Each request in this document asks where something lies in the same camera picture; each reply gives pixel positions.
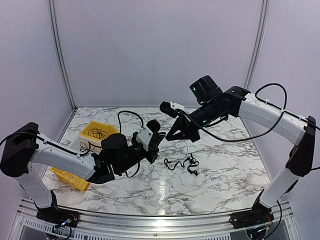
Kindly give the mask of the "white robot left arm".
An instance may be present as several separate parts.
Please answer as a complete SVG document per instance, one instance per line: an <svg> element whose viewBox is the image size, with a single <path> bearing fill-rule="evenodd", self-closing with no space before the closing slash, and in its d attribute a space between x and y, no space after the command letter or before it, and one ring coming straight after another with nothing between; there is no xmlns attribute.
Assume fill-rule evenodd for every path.
<svg viewBox="0 0 320 240"><path fill-rule="evenodd" d="M54 193L34 173L34 163L55 167L89 183L104 184L144 159L154 163L166 135L160 131L160 124L151 120L133 133L131 145L125 135L113 133L100 142L99 153L81 153L48 138L38 127L29 122L0 142L4 146L0 170L14 178L53 223L63 219L63 211L56 206Z"/></svg>

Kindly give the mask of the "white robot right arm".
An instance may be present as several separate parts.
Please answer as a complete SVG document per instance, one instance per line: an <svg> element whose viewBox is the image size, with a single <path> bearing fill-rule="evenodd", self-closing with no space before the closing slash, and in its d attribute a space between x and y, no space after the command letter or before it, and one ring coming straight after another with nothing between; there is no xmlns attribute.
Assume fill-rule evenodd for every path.
<svg viewBox="0 0 320 240"><path fill-rule="evenodd" d="M285 106L276 106L239 86L222 91L208 75L194 82L189 88L200 104L200 108L192 113L188 113L183 105L173 101L160 104L161 112L176 119L167 133L167 141L196 142L200 139L199 130L205 132L207 127L233 116L257 123L267 128L267 134L274 131L293 144L285 168L276 175L267 189L259 194L247 214L247 219L252 224L260 223L267 216L267 209L288 193L300 178L311 172L316 120L312 116L297 116L287 111Z"/></svg>

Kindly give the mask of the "yellow bin far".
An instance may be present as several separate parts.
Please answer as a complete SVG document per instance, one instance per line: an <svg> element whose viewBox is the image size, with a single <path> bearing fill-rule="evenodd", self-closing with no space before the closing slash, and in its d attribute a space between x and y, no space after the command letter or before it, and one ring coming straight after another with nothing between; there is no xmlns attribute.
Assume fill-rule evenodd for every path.
<svg viewBox="0 0 320 240"><path fill-rule="evenodd" d="M79 133L80 136L95 141L107 139L110 135L118 133L113 125L104 124L97 121L90 121Z"/></svg>

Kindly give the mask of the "yellow bin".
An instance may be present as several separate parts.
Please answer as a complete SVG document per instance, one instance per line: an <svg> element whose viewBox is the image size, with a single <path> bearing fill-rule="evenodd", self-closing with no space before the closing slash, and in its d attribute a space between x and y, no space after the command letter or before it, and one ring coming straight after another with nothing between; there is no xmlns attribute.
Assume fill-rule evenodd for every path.
<svg viewBox="0 0 320 240"><path fill-rule="evenodd" d="M79 133L80 136L95 141L107 139L110 135L118 133L113 125L104 124L97 121L90 121Z"/></svg>
<svg viewBox="0 0 320 240"><path fill-rule="evenodd" d="M89 182L73 173L55 167L51 167L49 170L55 174L60 182L70 185L74 190L84 192L89 186Z"/></svg>

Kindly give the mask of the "white bin middle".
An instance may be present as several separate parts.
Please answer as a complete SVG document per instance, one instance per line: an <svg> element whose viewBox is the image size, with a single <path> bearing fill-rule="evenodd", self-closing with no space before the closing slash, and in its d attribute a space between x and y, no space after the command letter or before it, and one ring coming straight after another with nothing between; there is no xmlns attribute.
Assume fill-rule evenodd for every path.
<svg viewBox="0 0 320 240"><path fill-rule="evenodd" d="M96 140L78 137L73 140L69 147L75 151L85 153L90 149L90 153L99 154L101 152L101 143Z"/></svg>

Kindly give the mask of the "yellow bin near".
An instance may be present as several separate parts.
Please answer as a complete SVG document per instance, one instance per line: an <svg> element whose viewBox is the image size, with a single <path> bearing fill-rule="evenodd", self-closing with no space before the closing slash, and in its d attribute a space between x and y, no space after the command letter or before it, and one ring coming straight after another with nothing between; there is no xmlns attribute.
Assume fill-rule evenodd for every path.
<svg viewBox="0 0 320 240"><path fill-rule="evenodd" d="M55 174L60 182L70 185L74 190L84 192L89 186L89 182L73 173L55 167L51 167L49 170Z"/></svg>

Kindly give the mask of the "right aluminium corner post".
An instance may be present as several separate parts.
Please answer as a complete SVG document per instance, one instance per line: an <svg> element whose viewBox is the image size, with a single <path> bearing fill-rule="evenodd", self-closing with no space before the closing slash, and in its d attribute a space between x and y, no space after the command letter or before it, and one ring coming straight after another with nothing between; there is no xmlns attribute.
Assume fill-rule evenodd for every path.
<svg viewBox="0 0 320 240"><path fill-rule="evenodd" d="M264 40L264 36L265 36L269 5L270 5L269 0L263 0L261 2L259 21L258 21L253 51L251 54L251 58L250 58L249 66L247 69L245 81L243 84L243 88L246 90L250 89L252 82L253 82L256 65L257 65L257 62L259 59L259 55L261 52L261 48L262 48L262 44L263 44L263 40Z"/></svg>

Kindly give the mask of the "aluminium corner post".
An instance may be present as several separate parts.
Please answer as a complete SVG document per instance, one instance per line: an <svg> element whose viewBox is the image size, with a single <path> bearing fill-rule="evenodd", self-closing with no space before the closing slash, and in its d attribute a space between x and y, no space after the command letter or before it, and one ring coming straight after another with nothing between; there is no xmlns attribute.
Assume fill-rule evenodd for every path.
<svg viewBox="0 0 320 240"><path fill-rule="evenodd" d="M56 3L54 0L48 0L47 2L48 2L51 31L53 36L53 44L54 44L54 49L57 57L59 71L62 78L62 83L64 86L64 90L65 90L70 108L72 109L73 112L75 112L77 110L77 106L72 93L71 83L69 80L68 71L65 64L65 60L64 60L63 48L61 44L59 26L58 26Z"/></svg>
<svg viewBox="0 0 320 240"><path fill-rule="evenodd" d="M265 36L269 5L270 5L269 0L263 0L261 2L259 21L258 21L253 51L251 54L251 58L250 58L249 66L247 69L245 81L243 84L243 88L246 90L250 89L252 82L253 82L256 65L257 65L257 62L259 59L259 55L261 52L261 48L262 48L262 44L263 44L263 40L264 40L264 36Z"/></svg>

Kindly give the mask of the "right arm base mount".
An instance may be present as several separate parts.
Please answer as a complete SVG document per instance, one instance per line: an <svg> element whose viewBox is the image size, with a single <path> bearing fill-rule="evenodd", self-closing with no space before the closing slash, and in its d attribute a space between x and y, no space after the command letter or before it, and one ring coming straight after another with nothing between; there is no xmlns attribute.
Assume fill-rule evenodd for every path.
<svg viewBox="0 0 320 240"><path fill-rule="evenodd" d="M233 225L234 229L240 229L268 223L273 220L272 209L265 207L257 199L251 209L232 213L229 223Z"/></svg>

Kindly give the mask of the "left aluminium corner post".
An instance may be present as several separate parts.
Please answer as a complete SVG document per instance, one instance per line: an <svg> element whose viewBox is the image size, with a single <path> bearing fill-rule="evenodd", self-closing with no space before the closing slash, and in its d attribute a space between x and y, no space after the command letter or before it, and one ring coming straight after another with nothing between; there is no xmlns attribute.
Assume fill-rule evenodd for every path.
<svg viewBox="0 0 320 240"><path fill-rule="evenodd" d="M77 106L72 93L71 83L69 80L68 71L65 64L65 60L64 60L63 48L61 44L59 26L58 26L56 3L54 0L48 0L47 2L48 2L51 31L53 36L53 44L54 44L54 49L57 57L59 71L62 78L62 83L64 86L64 90L65 90L70 108L72 109L73 112L75 112L77 110Z"/></svg>

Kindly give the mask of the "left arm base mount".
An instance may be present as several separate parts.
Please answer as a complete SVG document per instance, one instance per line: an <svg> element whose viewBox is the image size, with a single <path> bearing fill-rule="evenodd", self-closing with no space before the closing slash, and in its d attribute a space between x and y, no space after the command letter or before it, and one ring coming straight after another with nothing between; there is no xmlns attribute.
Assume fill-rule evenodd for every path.
<svg viewBox="0 0 320 240"><path fill-rule="evenodd" d="M71 222L68 223L67 225L76 228L79 222L79 216L80 213L78 211L73 211L73 210L68 210L68 209L63 209L59 207L47 207L47 208L39 208L36 207L37 209L37 214L36 218L53 223L56 225L60 225L66 220L70 219Z"/></svg>

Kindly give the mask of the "aluminium front rail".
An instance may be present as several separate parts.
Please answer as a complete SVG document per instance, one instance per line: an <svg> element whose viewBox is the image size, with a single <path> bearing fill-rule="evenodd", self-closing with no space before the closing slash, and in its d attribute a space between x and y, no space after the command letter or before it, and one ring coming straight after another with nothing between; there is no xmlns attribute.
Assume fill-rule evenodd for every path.
<svg viewBox="0 0 320 240"><path fill-rule="evenodd" d="M185 216L143 216L77 209L72 240L248 240L259 228L270 227L271 240L299 240L288 201L272 209L272 223L235 229L230 212Z"/></svg>

